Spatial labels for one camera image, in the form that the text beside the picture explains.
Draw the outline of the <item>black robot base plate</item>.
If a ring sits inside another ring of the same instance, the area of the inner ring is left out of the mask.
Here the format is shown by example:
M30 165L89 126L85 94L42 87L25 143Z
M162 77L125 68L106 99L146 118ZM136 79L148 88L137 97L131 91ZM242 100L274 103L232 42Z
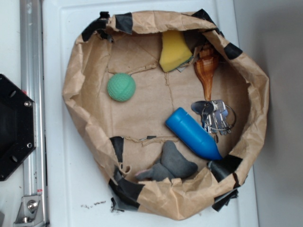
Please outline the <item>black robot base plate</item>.
M6 181L36 148L35 102L0 75L0 180Z

